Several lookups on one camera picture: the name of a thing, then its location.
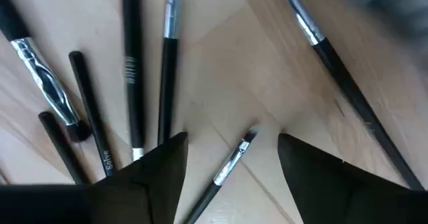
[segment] black brush handle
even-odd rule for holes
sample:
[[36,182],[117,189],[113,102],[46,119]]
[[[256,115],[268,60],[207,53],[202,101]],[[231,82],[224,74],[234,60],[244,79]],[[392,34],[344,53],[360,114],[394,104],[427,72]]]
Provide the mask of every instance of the black brush handle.
[[177,39],[164,38],[160,77],[158,145],[168,140],[171,134],[178,46]]
[[406,163],[398,148],[391,140],[381,122],[377,118],[375,112],[368,104],[366,98],[356,85],[354,79],[346,69],[342,60],[328,41],[322,40],[320,43],[313,46],[316,53],[319,55],[322,63],[330,72],[334,81],[346,96],[351,106],[360,115],[365,126],[372,132],[373,136],[377,139],[383,150],[386,152],[395,168],[400,172],[401,176],[405,179],[409,187],[413,190],[424,190],[422,184],[417,179],[415,173],[411,170],[410,166]]
[[92,133],[94,133],[95,143],[98,153],[100,154],[104,172],[106,176],[112,176],[116,169],[114,168],[112,152],[108,146],[107,135],[104,131],[104,125],[102,123],[100,110],[98,109],[86,61],[83,54],[79,51],[69,53],[68,57],[72,63],[74,77],[78,83]]
[[0,0],[0,30],[8,41],[30,37],[24,21],[11,0]]
[[43,124],[47,135],[58,151],[58,154],[60,154],[62,160],[66,164],[66,167],[73,177],[74,182],[76,182],[78,185],[90,184],[88,176],[86,175],[70,144],[62,133],[60,125],[57,123],[55,116],[50,112],[42,112],[39,114],[39,119]]
[[144,105],[142,101],[141,0],[122,0],[125,44],[125,78],[128,92],[130,141],[133,148],[144,147]]
[[214,182],[211,182],[183,223],[194,224],[201,216],[203,211],[208,207],[211,200],[219,192],[220,188],[221,186],[218,186]]

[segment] wooden table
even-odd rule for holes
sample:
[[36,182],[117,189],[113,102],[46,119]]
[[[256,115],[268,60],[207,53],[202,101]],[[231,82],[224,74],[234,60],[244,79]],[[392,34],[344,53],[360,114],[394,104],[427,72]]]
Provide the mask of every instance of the wooden table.
[[[165,0],[145,3],[147,143],[156,143]],[[428,97],[406,45],[348,0],[302,0],[428,187]],[[130,162],[120,0],[14,0],[80,110],[68,52],[88,56],[120,166]],[[285,130],[403,185],[298,28],[284,0],[183,0],[174,130],[189,131],[177,223],[251,121],[261,132],[199,223],[302,223],[280,168]],[[72,183],[37,119],[49,106],[0,36],[0,168],[9,183]],[[91,179],[104,178],[92,138],[73,144]]]

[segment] wood grain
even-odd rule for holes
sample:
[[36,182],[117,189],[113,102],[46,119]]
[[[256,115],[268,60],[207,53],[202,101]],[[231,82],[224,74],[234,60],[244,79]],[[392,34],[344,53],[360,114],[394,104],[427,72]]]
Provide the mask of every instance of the wood grain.
[[[302,0],[417,176],[428,185],[428,97],[407,46],[347,0]],[[88,56],[120,166],[129,162],[120,0],[14,0],[80,111],[68,52]],[[146,142],[156,145],[164,0],[144,0]],[[302,223],[280,168],[282,130],[404,185],[306,42],[284,0],[183,0],[174,131],[189,131],[180,223],[248,125],[261,132],[199,223]],[[0,169],[8,182],[72,183],[37,114],[49,109],[0,36]],[[104,178],[92,138],[73,144]]]

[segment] brush handle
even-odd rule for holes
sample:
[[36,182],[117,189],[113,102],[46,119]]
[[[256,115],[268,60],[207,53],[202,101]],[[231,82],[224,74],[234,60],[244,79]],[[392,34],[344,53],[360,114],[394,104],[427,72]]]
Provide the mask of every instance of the brush handle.
[[8,41],[30,37],[24,21],[11,0],[0,0],[0,30]]
[[144,106],[142,87],[142,27],[140,0],[122,0],[125,44],[125,77],[128,92],[130,141],[144,148]]
[[221,186],[216,185],[214,182],[211,182],[209,186],[205,189],[201,198],[199,198],[196,205],[193,207],[192,211],[186,217],[184,224],[194,224],[197,219],[201,216],[203,211],[208,207],[211,200],[219,192]]
[[104,131],[86,61],[83,54],[79,51],[69,53],[68,57],[72,63],[74,77],[78,83],[82,102],[85,106],[86,114],[88,115],[92,133],[94,134],[104,172],[107,177],[112,176],[115,172],[112,153],[108,146],[107,135]]
[[55,116],[50,112],[42,112],[39,114],[40,122],[43,124],[47,135],[51,139],[58,154],[60,154],[64,164],[77,185],[90,184],[89,178],[86,175],[79,160],[75,156],[71,146],[68,144],[65,136],[62,134],[59,124],[56,122]]
[[178,46],[177,39],[164,38],[160,77],[158,145],[168,140],[171,134]]
[[366,98],[360,91],[360,88],[356,85],[354,79],[346,69],[328,39],[322,40],[320,43],[314,45],[313,48],[326,69],[330,72],[330,75],[333,77],[337,86],[346,96],[351,106],[360,115],[365,126],[377,139],[392,163],[400,172],[401,176],[406,180],[409,187],[413,190],[424,190],[422,184],[406,163],[406,160],[401,156],[398,148],[383,128],[381,122],[376,117],[375,112],[368,104]]

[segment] metal ferrule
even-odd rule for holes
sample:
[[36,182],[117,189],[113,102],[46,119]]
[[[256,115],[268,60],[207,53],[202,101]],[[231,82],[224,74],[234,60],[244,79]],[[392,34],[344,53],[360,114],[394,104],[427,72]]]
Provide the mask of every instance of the metal ferrule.
[[74,111],[66,92],[54,73],[45,64],[31,38],[16,39],[11,41],[11,44],[58,116],[68,126],[77,123],[79,121],[78,115]]
[[132,148],[132,161],[139,160],[141,157],[144,156],[144,148]]
[[248,149],[250,142],[242,139],[238,144],[238,147],[233,151],[233,153],[229,156],[226,162],[221,167],[220,171],[215,175],[213,181],[217,186],[221,186],[225,181],[226,177],[230,174],[230,172],[235,167],[236,163],[242,157],[243,153]]
[[318,29],[314,20],[310,17],[309,13],[304,9],[299,0],[288,0],[296,12],[296,17],[300,28],[302,28],[305,36],[312,46],[317,45],[326,37]]
[[177,39],[179,36],[179,0],[167,0],[165,5],[164,37]]

